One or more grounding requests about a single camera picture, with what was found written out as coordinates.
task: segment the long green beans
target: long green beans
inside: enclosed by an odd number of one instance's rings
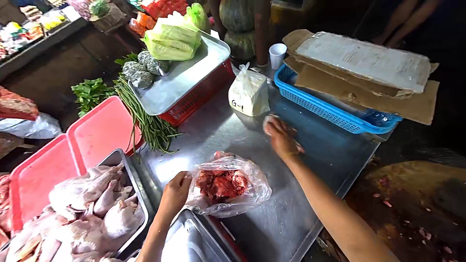
[[[138,125],[142,132],[144,140],[151,147],[151,150],[160,150],[163,153],[172,154],[176,151],[169,151],[171,138],[181,135],[177,133],[167,121],[160,119],[157,116],[149,116],[142,108],[136,98],[136,95],[128,85],[128,80],[120,73],[117,80],[114,80],[115,89],[120,99],[130,110],[133,117],[134,126]],[[135,130],[131,134],[131,138],[135,140]]]

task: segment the raw meat on tray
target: raw meat on tray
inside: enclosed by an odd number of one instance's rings
[[[227,203],[247,188],[247,179],[239,170],[201,170],[196,186],[213,204]]]

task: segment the pink plastic tray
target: pink plastic tray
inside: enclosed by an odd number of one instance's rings
[[[57,136],[11,173],[13,231],[50,204],[48,193],[60,182],[77,176],[65,134]]]
[[[116,148],[132,154],[133,119],[117,96],[105,99],[93,110],[74,122],[66,133],[76,168],[80,175],[94,167]],[[140,147],[141,131],[136,128],[136,148]]]

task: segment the metal tray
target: metal tray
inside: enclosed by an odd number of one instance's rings
[[[201,31],[201,45],[191,60],[173,61],[168,75],[158,76],[148,89],[133,87],[138,101],[150,116],[167,112],[199,82],[217,69],[230,56],[230,47]]]
[[[134,262],[139,250],[126,262]],[[189,209],[180,212],[170,226],[162,252],[162,262],[232,262],[214,237]]]
[[[107,156],[99,165],[108,165],[114,166],[118,165],[121,161],[123,161],[124,169],[123,173],[127,174],[130,178],[130,182],[127,181],[125,186],[132,186],[135,194],[137,195],[137,199],[141,204],[141,207],[144,212],[144,222],[139,227],[139,229],[134,233],[134,235],[118,250],[116,256],[117,258],[123,259],[127,258],[134,252],[134,250],[141,247],[141,241],[144,241],[146,238],[147,232],[149,231],[149,226],[151,225],[155,212],[147,198],[147,194],[142,186],[141,179],[136,173],[135,168],[131,162],[131,159],[127,157],[123,150],[116,149],[109,156]]]

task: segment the blue plastic basket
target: blue plastic basket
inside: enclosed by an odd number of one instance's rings
[[[295,75],[296,73],[286,64],[283,64],[277,70],[274,80],[275,84],[280,88],[281,95],[353,134],[360,134],[364,132],[384,134],[392,130],[397,122],[402,120],[401,117],[395,117],[387,121],[387,126],[385,127],[375,126],[338,107],[322,101],[309,93],[285,83]]]

